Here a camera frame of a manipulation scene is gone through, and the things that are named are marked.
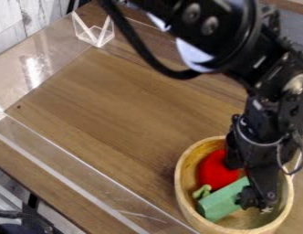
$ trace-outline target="red object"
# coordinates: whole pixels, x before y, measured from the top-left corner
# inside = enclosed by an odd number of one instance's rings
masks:
[[[223,166],[223,150],[210,153],[198,164],[198,183],[210,185],[217,190],[237,181],[238,170],[229,170]]]

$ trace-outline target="bowl rim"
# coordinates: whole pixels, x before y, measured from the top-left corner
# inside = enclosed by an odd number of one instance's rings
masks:
[[[230,228],[225,228],[225,227],[209,222],[207,220],[205,220],[198,215],[198,213],[195,212],[195,210],[193,209],[191,206],[189,206],[189,205],[185,206],[184,205],[184,204],[189,204],[189,203],[186,201],[186,198],[185,198],[184,192],[181,190],[181,186],[180,186],[180,168],[182,166],[182,162],[184,162],[185,158],[188,157],[189,153],[193,151],[193,149],[197,148],[202,143],[206,143],[209,141],[219,141],[219,140],[223,140],[223,136],[213,136],[213,137],[205,138],[203,140],[201,140],[201,141],[195,142],[194,144],[191,144],[181,154],[181,157],[180,157],[177,165],[176,165],[176,170],[174,170],[174,190],[176,190],[176,199],[178,201],[180,209],[185,209],[188,215],[191,215],[191,217],[195,219],[197,222],[201,222],[206,227],[209,227],[210,229],[214,229],[219,233],[237,234],[237,231],[238,231],[238,234],[263,233],[265,231],[273,230],[279,226],[279,224],[285,220],[286,216],[289,215],[289,212],[290,212],[290,209],[291,209],[291,206],[293,206],[294,188],[293,188],[291,178],[287,175],[283,175],[285,182],[286,182],[286,185],[287,185],[287,197],[286,197],[282,212],[277,215],[277,217],[274,218],[274,220],[271,222],[269,222],[267,224],[265,224],[259,228],[255,228],[255,229],[230,229]]]

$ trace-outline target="wood grain surface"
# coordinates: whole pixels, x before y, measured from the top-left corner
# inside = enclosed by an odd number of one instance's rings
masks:
[[[89,24],[102,16],[93,5],[82,10],[80,16]],[[172,41],[150,26],[133,24],[161,60],[180,68],[170,53]],[[173,189],[180,154],[198,140],[226,134],[230,115],[241,112],[245,94],[223,76],[201,76],[189,81],[165,78],[152,71],[116,34],[102,49],[88,49],[6,113],[184,221]],[[69,187],[29,162],[13,160],[13,152],[1,144],[0,150],[12,154],[0,159],[0,167],[88,233],[126,233],[122,226],[112,224],[108,215],[93,211],[94,207]],[[113,230],[100,229],[104,223]],[[286,227],[283,230],[297,228],[297,233],[303,233],[295,214]]]

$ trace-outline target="clear plastic piece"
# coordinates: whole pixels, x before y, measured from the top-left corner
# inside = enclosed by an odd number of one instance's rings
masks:
[[[72,13],[72,21],[78,40],[94,47],[101,48],[114,38],[113,22],[109,16],[102,27],[86,27],[76,12]]]
[[[0,141],[136,233],[197,233],[148,200],[2,113]]]

